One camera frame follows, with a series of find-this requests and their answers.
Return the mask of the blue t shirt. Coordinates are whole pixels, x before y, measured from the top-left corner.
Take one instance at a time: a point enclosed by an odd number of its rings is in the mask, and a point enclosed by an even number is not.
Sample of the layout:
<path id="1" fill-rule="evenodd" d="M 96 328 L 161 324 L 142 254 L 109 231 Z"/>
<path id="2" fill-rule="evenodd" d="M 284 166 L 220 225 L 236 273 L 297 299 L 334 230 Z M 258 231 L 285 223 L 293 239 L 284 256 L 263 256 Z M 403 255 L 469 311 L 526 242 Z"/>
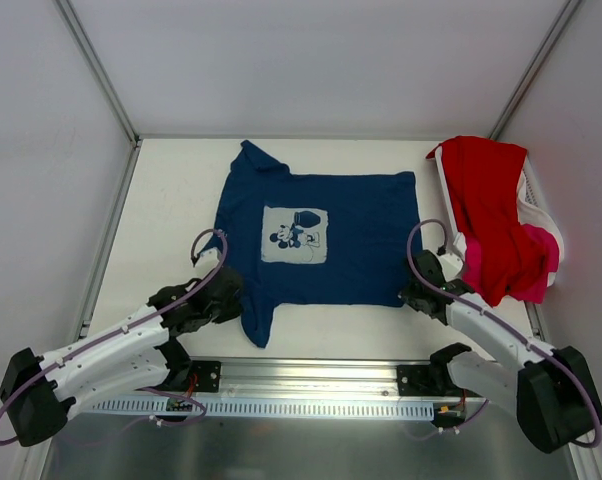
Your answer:
<path id="1" fill-rule="evenodd" d="M 294 174 L 249 140 L 230 165 L 215 215 L 243 278 L 242 328 L 267 346 L 275 309 L 399 308 L 406 256 L 422 248 L 416 176 Z"/>

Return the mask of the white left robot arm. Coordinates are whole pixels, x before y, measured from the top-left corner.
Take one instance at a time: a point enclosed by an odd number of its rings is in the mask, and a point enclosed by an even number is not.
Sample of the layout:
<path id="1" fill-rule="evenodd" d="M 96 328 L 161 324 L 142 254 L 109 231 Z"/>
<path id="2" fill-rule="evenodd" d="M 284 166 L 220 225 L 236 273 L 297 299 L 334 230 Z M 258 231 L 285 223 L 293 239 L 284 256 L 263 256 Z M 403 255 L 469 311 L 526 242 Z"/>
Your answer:
<path id="1" fill-rule="evenodd" d="M 221 267 L 203 279 L 167 286 L 101 333 L 45 354 L 13 354 L 0 384 L 0 417 L 14 441 L 42 443 L 80 413 L 136 390 L 184 391 L 210 378 L 179 342 L 208 324 L 242 313 L 243 279 Z"/>

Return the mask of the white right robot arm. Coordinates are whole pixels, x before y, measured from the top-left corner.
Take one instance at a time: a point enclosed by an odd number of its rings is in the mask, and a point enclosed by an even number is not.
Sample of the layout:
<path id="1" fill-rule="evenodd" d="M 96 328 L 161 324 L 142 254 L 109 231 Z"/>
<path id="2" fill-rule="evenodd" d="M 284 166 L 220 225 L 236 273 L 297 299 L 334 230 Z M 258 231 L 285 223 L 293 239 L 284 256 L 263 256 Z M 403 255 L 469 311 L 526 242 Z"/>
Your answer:
<path id="1" fill-rule="evenodd" d="M 425 394 L 466 390 L 512 415 L 538 450 L 573 444 L 594 449 L 602 441 L 602 404 L 585 356 L 524 335 L 500 318 L 463 280 L 448 281 L 437 256 L 424 250 L 407 259 L 411 278 L 400 299 L 454 329 L 488 353 L 463 343 L 431 354 L 421 373 L 406 380 Z"/>

